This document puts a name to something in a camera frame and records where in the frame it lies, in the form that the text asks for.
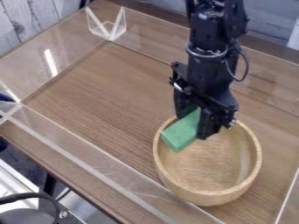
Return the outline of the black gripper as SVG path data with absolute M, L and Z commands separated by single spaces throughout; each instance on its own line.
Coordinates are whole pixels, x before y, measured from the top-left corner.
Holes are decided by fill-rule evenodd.
M 177 118 L 184 118 L 200 109 L 196 137 L 206 140 L 230 129 L 235 124 L 239 103 L 230 91 L 235 80 L 239 54 L 228 46 L 224 49 L 203 50 L 187 44 L 188 61 L 172 63 L 169 84 L 173 87 L 173 106 Z

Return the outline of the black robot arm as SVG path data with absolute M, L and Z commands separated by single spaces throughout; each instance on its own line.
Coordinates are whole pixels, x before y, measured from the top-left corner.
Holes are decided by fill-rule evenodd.
M 183 119 L 200 111 L 195 135 L 200 140 L 231 128 L 239 103 L 231 93 L 239 60 L 248 56 L 239 44 L 247 32 L 248 15 L 243 0 L 185 0 L 189 38 L 185 44 L 188 60 L 172 63 L 173 105 Z

